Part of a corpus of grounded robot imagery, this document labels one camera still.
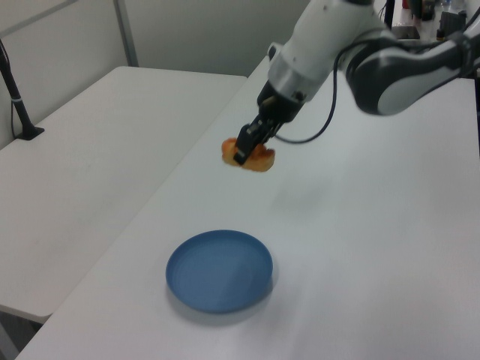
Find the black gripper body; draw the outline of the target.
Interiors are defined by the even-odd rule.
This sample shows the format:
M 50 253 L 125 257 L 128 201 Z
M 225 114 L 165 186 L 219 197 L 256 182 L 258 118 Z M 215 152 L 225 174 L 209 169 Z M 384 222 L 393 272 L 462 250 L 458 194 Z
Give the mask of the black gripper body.
M 266 82 L 262 87 L 256 102 L 259 108 L 259 117 L 264 121 L 275 123 L 291 122 L 304 106 L 302 102 L 279 94 L 270 82 Z

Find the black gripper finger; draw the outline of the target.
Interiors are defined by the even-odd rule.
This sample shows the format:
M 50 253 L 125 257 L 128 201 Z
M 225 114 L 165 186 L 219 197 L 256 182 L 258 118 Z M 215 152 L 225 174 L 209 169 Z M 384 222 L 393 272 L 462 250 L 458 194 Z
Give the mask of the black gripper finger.
M 262 144 L 266 144 L 271 138 L 275 138 L 283 125 L 284 122 L 264 121 L 262 123 Z
M 235 141 L 233 160 L 239 165 L 246 164 L 254 149 L 260 144 L 267 143 L 274 136 L 273 130 L 270 124 L 257 115 L 250 124 L 241 128 Z

